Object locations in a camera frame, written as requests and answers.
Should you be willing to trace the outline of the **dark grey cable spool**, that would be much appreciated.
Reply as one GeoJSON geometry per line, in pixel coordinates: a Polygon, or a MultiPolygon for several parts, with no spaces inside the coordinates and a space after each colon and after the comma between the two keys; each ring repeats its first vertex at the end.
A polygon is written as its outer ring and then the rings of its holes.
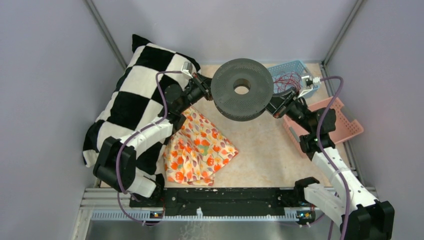
{"type": "Polygon", "coordinates": [[[216,70],[210,89],[214,104],[223,116],[246,122],[256,119],[265,111],[274,92],[274,83],[263,64],[238,58],[216,70]]]}

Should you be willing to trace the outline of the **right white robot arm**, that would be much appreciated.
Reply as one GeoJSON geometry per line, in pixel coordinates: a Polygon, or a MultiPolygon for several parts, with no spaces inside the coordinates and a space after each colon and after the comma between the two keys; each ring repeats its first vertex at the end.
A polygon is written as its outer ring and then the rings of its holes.
{"type": "Polygon", "coordinates": [[[274,118],[287,116],[303,129],[301,150],[327,177],[330,193],[313,177],[295,183],[293,200],[299,206],[318,207],[340,229],[342,240],[390,240],[395,209],[370,193],[346,165],[329,133],[335,131],[337,115],[333,97],[325,108],[311,111],[294,89],[274,94],[266,110],[274,118]]]}

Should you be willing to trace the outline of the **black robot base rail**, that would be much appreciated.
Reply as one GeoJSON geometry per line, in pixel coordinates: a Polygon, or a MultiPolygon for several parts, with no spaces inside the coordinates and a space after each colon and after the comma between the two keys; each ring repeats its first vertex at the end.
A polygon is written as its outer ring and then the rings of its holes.
{"type": "Polygon", "coordinates": [[[285,217],[312,220],[316,207],[300,200],[292,187],[165,188],[159,197],[131,200],[131,208],[159,208],[165,215],[205,217],[285,217]]]}

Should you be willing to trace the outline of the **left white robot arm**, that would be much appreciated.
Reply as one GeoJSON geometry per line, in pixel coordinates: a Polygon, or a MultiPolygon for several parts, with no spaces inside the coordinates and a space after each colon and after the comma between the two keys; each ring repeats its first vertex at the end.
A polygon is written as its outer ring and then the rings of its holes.
{"type": "Polygon", "coordinates": [[[139,128],[135,120],[128,120],[132,133],[107,137],[95,151],[98,156],[93,163],[95,177],[120,193],[139,196],[149,207],[160,202],[165,185],[163,175],[156,173],[162,142],[181,128],[185,120],[182,112],[211,92],[209,77],[197,74],[182,88],[168,74],[168,71],[156,74],[162,76],[154,82],[161,101],[157,110],[142,110],[144,97],[141,95],[117,92],[114,107],[127,108],[128,117],[147,115],[148,122],[139,128]]]}

